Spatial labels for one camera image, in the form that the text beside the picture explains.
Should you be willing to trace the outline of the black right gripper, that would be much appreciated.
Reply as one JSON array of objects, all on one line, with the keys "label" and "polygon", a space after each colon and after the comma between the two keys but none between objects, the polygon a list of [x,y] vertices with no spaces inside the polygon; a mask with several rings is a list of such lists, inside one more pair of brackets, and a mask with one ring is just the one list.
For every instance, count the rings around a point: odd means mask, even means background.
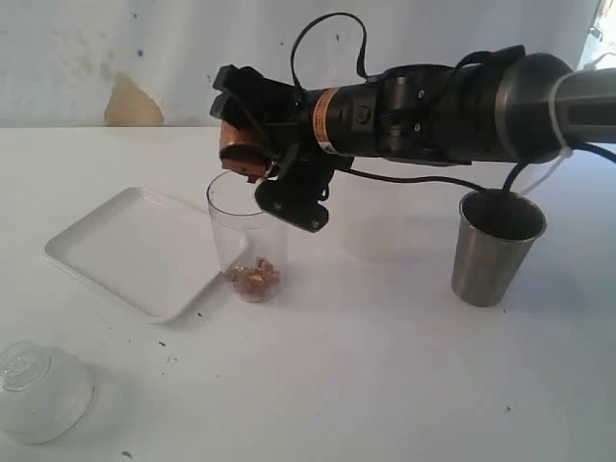
[{"label": "black right gripper", "polygon": [[289,94],[250,66],[218,70],[213,89],[220,91],[210,115],[221,122],[219,149],[276,152],[276,175],[259,186],[261,202],[323,202],[334,173],[351,167],[336,148],[329,119],[343,121],[335,107],[341,88],[308,91],[289,109]]}]

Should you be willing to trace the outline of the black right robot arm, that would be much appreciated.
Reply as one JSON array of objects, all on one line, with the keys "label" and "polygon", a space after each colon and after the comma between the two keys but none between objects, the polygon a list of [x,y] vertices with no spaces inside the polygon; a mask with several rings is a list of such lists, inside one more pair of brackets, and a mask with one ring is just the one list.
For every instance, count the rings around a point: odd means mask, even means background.
[{"label": "black right robot arm", "polygon": [[356,158],[448,167],[540,164],[580,142],[615,139],[615,72],[574,71],[514,46],[456,66],[394,67],[361,84],[321,90],[227,65],[210,113],[221,123],[225,168],[271,177],[297,201],[326,196]]}]

